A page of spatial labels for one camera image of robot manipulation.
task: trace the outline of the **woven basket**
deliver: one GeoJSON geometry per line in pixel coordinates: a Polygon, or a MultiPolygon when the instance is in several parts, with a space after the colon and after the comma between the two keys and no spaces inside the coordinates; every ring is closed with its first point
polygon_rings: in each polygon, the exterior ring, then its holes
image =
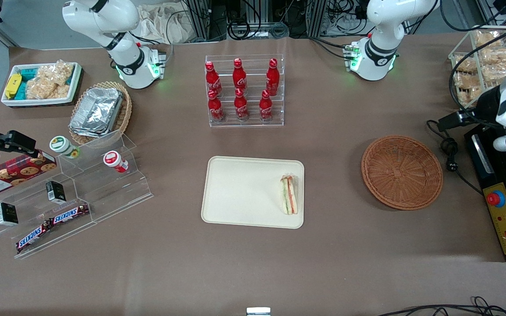
{"type": "Polygon", "coordinates": [[[442,169],[436,156],[407,136],[375,140],[362,157],[368,190],[380,202],[399,210],[429,206],[442,189],[442,169]]]}
{"type": "MultiPolygon", "coordinates": [[[[105,88],[105,89],[115,88],[115,89],[120,90],[122,92],[123,98],[122,98],[122,103],[120,104],[121,108],[120,108],[120,111],[118,112],[118,116],[116,117],[114,128],[112,130],[113,131],[120,130],[121,132],[124,132],[126,130],[126,128],[128,127],[128,121],[130,120],[130,115],[132,114],[132,100],[130,99],[128,91],[126,91],[126,88],[124,88],[123,86],[121,86],[120,84],[118,84],[116,82],[108,82],[108,81],[97,83],[94,86],[92,86],[91,88],[105,88]]],[[[79,97],[78,102],[76,103],[76,107],[73,110],[72,118],[76,114],[76,112],[79,108],[79,104],[81,103],[81,100],[83,99],[83,97],[87,94],[87,91],[89,91],[89,89],[87,89],[85,92],[83,92],[83,95],[79,97]]],[[[96,139],[96,137],[81,136],[81,135],[75,134],[72,130],[70,130],[70,134],[72,135],[73,140],[75,140],[76,143],[80,144],[80,145],[86,144],[88,142],[91,142],[91,140],[96,139]]]]}

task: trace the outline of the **foil container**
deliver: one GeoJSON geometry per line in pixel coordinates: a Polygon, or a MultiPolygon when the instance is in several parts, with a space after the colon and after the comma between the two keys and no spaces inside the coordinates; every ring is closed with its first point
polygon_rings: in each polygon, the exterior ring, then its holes
{"type": "Polygon", "coordinates": [[[114,88],[91,88],[70,121],[70,129],[82,136],[100,137],[108,134],[114,128],[122,98],[122,92],[114,88]]]}

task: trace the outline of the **cookie box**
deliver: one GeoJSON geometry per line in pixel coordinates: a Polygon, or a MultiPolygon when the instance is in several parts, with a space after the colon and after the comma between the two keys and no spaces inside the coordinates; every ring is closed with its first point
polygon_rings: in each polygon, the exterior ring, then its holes
{"type": "Polygon", "coordinates": [[[56,168],[56,159],[42,150],[38,157],[22,154],[0,164],[0,192],[56,168]]]}

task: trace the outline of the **white tray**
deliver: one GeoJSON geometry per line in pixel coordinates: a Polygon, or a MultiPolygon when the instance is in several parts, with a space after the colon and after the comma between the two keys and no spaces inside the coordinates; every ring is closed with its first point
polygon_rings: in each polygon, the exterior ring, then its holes
{"type": "Polygon", "coordinates": [[[304,223],[304,165],[297,160],[213,156],[202,200],[207,223],[290,228],[304,223]],[[282,209],[280,180],[297,177],[298,214],[282,209]]]}
{"type": "MultiPolygon", "coordinates": [[[[70,90],[68,91],[68,95],[65,98],[58,98],[58,99],[42,99],[42,100],[9,100],[7,96],[5,95],[5,90],[3,94],[1,95],[1,102],[8,106],[9,108],[37,108],[42,106],[53,106],[57,104],[66,104],[69,102],[72,102],[74,99],[74,96],[76,94],[77,86],[79,83],[79,77],[81,76],[81,70],[82,67],[77,62],[71,62],[70,64],[74,64],[74,70],[72,73],[72,81],[70,82],[70,90]]],[[[50,64],[30,64],[30,65],[16,65],[13,66],[11,69],[11,72],[9,74],[9,77],[7,78],[5,82],[5,86],[7,86],[7,83],[9,82],[9,79],[12,75],[18,74],[23,69],[31,69],[31,68],[38,68],[40,66],[46,66],[46,65],[54,65],[54,63],[50,64]]]]}

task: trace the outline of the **brown tablecloth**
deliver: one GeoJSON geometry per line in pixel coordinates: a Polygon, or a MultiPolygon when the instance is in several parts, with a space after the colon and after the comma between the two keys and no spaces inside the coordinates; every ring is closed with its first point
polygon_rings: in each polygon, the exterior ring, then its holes
{"type": "MultiPolygon", "coordinates": [[[[365,148],[387,134],[412,136],[444,164],[427,119],[452,112],[450,50],[462,34],[407,36],[395,68],[378,82],[345,71],[308,40],[175,46],[165,79],[129,90],[127,135],[154,198],[26,260],[0,238],[0,315],[374,315],[421,304],[506,307],[506,263],[482,197],[456,174],[430,207],[396,212],[361,180],[365,148]],[[205,109],[207,54],[286,52],[283,128],[211,129],[205,109]],[[200,217],[212,156],[295,159],[305,166],[305,222],[297,230],[207,224],[200,217]]],[[[336,39],[348,43],[353,38],[336,39]]],[[[12,49],[11,64],[79,62],[82,90],[119,80],[103,49],[12,49]]],[[[10,109],[39,147],[67,135],[71,107],[10,109]]],[[[464,129],[454,130],[462,140],[464,129]]],[[[463,146],[456,157],[477,183],[463,146]]]]}

